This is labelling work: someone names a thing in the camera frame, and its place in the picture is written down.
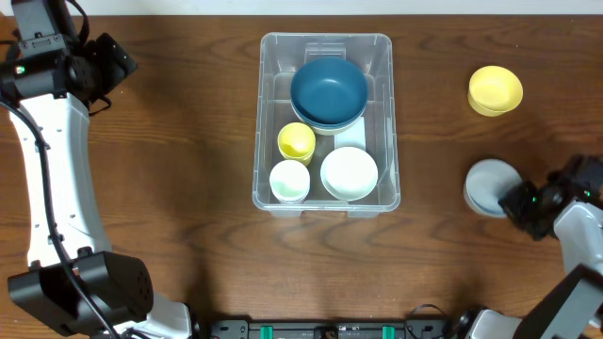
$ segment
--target blue bowl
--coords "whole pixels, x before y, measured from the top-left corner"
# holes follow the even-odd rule
[[[365,76],[342,58],[308,62],[293,76],[291,104],[310,126],[335,129],[351,124],[365,111],[367,101]]]

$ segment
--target wooden table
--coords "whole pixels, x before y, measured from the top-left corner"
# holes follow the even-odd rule
[[[588,16],[105,17],[139,62],[92,118],[90,165],[114,251],[155,291],[207,318],[402,317],[420,303],[525,315],[563,277],[559,242],[532,242],[464,203],[469,167],[499,157],[537,184],[603,151],[603,21]],[[0,18],[0,39],[15,23]],[[252,203],[259,44],[272,31],[383,32],[394,44],[402,203],[373,219],[273,218]],[[521,79],[514,112],[469,107],[469,76]],[[0,336],[54,337],[13,305],[26,270],[23,157],[0,115]]]

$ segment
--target yellow bowl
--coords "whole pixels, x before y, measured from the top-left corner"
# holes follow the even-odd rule
[[[307,125],[301,122],[291,122],[279,132],[277,143],[284,159],[297,160],[308,166],[312,160],[317,139]]]
[[[482,67],[469,80],[469,104],[488,117],[515,109],[523,96],[524,90],[517,76],[499,66]]]

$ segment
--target plastic bin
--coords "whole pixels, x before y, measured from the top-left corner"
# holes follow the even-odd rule
[[[275,217],[299,217],[303,211],[345,211],[350,218],[372,218],[396,209],[400,202],[398,146],[394,105],[392,42],[383,34],[269,33],[261,42],[259,97],[255,131],[253,203]],[[293,74],[319,57],[342,57],[365,74],[368,105],[366,151],[375,159],[379,181],[365,198],[342,202],[320,181],[320,166],[334,150],[333,136],[317,135],[310,170],[311,188],[303,203],[282,204],[269,185],[271,169],[283,161],[276,138],[286,124],[297,121],[290,98]]]

